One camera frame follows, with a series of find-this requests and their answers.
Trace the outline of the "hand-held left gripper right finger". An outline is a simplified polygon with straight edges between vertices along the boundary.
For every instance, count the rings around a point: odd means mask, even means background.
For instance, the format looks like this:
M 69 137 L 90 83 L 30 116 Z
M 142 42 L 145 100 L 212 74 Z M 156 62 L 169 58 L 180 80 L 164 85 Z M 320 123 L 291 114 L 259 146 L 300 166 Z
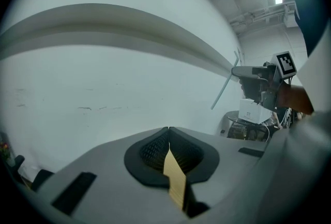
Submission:
M 167 127 L 168 150 L 165 152 L 163 175 L 169 178 L 172 201 L 189 218 L 209 209 L 198 201 L 192 185 L 210 179 L 216 171 L 220 156 L 211 145 L 177 129 Z

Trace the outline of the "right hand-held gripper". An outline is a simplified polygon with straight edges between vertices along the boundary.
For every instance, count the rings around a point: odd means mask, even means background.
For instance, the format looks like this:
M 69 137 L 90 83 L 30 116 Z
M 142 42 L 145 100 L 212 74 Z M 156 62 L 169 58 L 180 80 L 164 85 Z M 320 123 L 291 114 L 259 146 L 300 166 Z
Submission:
M 268 110 L 275 110 L 281 85 L 296 75 L 296 67 L 289 51 L 274 54 L 261 67 L 236 66 L 231 74 L 239 78 L 247 99 Z

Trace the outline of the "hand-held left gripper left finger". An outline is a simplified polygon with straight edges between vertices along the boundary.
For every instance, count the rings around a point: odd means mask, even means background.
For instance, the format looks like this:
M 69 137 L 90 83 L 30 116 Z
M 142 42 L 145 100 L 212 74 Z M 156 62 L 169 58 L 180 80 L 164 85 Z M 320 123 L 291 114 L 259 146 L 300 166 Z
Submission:
M 142 185 L 169 188 L 169 177 L 164 175 L 164 161 L 169 151 L 169 129 L 158 132 L 134 143 L 124 155 L 127 171 Z

